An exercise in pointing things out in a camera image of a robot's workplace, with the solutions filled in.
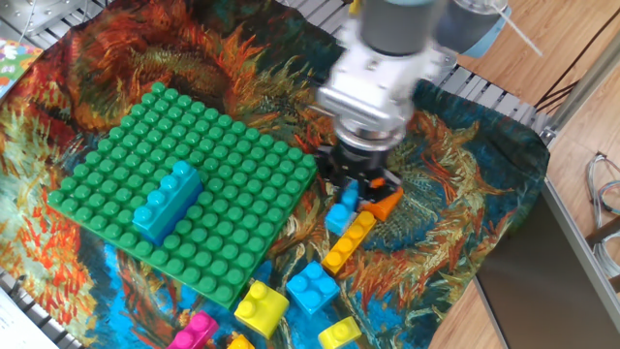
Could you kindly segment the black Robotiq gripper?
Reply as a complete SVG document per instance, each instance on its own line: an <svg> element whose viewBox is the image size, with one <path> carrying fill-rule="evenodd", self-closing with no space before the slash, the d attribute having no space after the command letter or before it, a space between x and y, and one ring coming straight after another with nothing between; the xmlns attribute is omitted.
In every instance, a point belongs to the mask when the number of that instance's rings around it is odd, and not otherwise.
<svg viewBox="0 0 620 349"><path fill-rule="evenodd" d="M371 203L384 200L402 185L399 173L386 169L387 161L387 150L362 150L343 142L317 149L321 177L338 187L346 184L348 176L358 177L359 197Z"/></svg>

